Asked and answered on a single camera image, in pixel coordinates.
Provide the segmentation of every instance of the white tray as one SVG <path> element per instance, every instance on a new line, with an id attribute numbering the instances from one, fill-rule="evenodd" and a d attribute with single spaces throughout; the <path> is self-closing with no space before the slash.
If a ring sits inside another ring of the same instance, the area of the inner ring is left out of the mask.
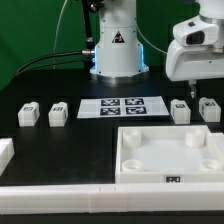
<path id="1" fill-rule="evenodd" d="M 123 133 L 132 130 L 141 133 L 141 145 L 128 148 Z M 195 130 L 205 133 L 204 145 L 189 147 L 186 133 Z M 224 182 L 224 155 L 214 137 L 207 126 L 119 128 L 116 183 Z"/>

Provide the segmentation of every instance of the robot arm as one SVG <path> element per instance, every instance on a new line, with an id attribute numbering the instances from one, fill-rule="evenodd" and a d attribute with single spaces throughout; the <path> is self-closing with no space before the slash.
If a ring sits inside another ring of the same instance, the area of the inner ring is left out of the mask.
<path id="1" fill-rule="evenodd" d="M 224 1 L 198 0 L 200 15 L 176 25 L 166 73 L 172 81 L 224 77 Z"/>

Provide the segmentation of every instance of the black tabletop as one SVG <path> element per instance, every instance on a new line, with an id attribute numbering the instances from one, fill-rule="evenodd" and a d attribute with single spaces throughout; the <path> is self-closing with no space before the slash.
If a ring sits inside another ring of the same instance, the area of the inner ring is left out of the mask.
<path id="1" fill-rule="evenodd" d="M 201 97 L 213 98 L 223 108 L 224 80 L 203 80 L 196 87 L 198 95 L 192 99 L 187 82 L 171 82 L 159 67 L 151 68 L 148 80 L 120 86 L 92 81 L 84 70 L 41 70 L 19 76 L 0 92 L 0 138 L 13 138 L 15 147 L 15 156 L 0 177 L 0 186 L 114 183 L 118 127 L 174 125 L 171 116 L 77 119 L 82 99 L 162 96 L 168 110 L 173 99 L 185 100 L 192 111 L 192 125 L 208 125 L 212 132 L 224 132 L 223 115 L 220 123 L 205 123 L 199 115 Z M 35 127 L 20 128 L 17 113 L 30 102 L 39 103 L 40 118 Z M 68 120 L 63 128 L 50 128 L 48 112 L 59 102 L 68 103 Z M 141 217 L 142 222 L 153 223 L 214 223 L 224 220 L 223 214 L 6 216 L 0 222 L 134 223 Z"/>

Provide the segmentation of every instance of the cable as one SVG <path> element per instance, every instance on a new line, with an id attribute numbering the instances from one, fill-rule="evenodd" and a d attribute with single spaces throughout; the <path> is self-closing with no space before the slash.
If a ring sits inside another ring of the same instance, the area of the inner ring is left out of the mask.
<path id="1" fill-rule="evenodd" d="M 165 51 L 159 49 L 158 47 L 156 47 L 155 45 L 153 45 L 151 42 L 149 42 L 149 41 L 145 38 L 145 36 L 142 34 L 141 30 L 139 29 L 138 24 L 136 24 L 136 27 L 137 27 L 137 31 L 138 31 L 138 33 L 140 34 L 140 36 L 142 37 L 142 39 L 143 39 L 149 46 L 151 46 L 152 48 L 156 49 L 157 51 L 159 51 L 159 52 L 161 52 L 161 53 L 163 53 L 163 54 L 167 54 L 167 52 L 165 52 Z"/>
<path id="2" fill-rule="evenodd" d="M 61 12 L 60 12 L 59 19 L 58 19 L 58 24 L 57 24 L 56 34 L 55 34 L 55 41 L 54 41 L 54 54 L 56 54 L 56 48 L 58 45 L 58 35 L 59 35 L 60 27 L 61 27 L 61 21 L 62 21 L 63 15 L 64 15 L 64 11 L 66 9 L 66 6 L 68 4 L 68 1 L 69 0 L 65 0 L 64 4 L 62 6 Z"/>
<path id="3" fill-rule="evenodd" d="M 50 59 L 50 58 L 59 58 L 59 57 L 68 57 L 68 56 L 73 56 L 73 55 L 81 55 L 82 52 L 81 51 L 74 51 L 74 52 L 67 52 L 67 53 L 60 53 L 60 54 L 50 54 L 50 55 L 46 55 L 46 56 L 43 56 L 43 57 L 40 57 L 40 58 L 36 58 L 28 63 L 26 63 L 25 65 L 23 65 L 22 67 L 20 67 L 15 76 L 22 72 L 25 68 L 29 67 L 30 65 L 32 64 L 35 64 L 39 61 L 43 61 L 43 60 L 46 60 L 46 59 Z"/>
<path id="4" fill-rule="evenodd" d="M 74 62 L 83 62 L 83 61 L 82 61 L 82 60 L 73 60 L 73 61 L 67 61 L 67 62 L 58 62 L 58 63 L 52 63 L 52 64 L 47 64 L 47 65 L 36 66 L 36 67 L 33 67 L 33 68 L 29 68 L 29 69 L 23 70 L 23 71 L 21 71 L 21 72 L 19 72 L 19 73 L 16 73 L 16 74 L 13 76 L 13 79 L 14 79 L 14 78 L 17 78 L 17 77 L 20 76 L 22 73 L 29 72 L 29 71 L 32 71 L 32 70 L 36 70 L 36 69 L 39 69 L 39 68 L 45 68 L 45 67 L 55 66 L 55 65 L 70 64 L 70 63 L 74 63 Z"/>

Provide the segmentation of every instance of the white block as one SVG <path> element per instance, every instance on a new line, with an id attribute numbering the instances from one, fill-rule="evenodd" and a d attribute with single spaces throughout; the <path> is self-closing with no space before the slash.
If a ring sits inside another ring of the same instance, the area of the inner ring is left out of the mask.
<path id="1" fill-rule="evenodd" d="M 175 124 L 190 124 L 191 110 L 185 101 L 173 100 L 171 102 L 170 114 Z"/>
<path id="2" fill-rule="evenodd" d="M 36 102 L 24 104 L 18 113 L 20 127 L 32 127 L 40 116 L 39 104 Z"/>
<path id="3" fill-rule="evenodd" d="M 2 175 L 3 171 L 7 167 L 13 155 L 14 155 L 14 147 L 12 139 L 10 138 L 0 139 L 0 175 Z"/>
<path id="4" fill-rule="evenodd" d="M 214 99 L 201 98 L 199 101 L 199 113 L 205 122 L 220 122 L 221 107 Z"/>
<path id="5" fill-rule="evenodd" d="M 67 103 L 54 104 L 48 114 L 50 127 L 64 127 L 68 118 Z"/>

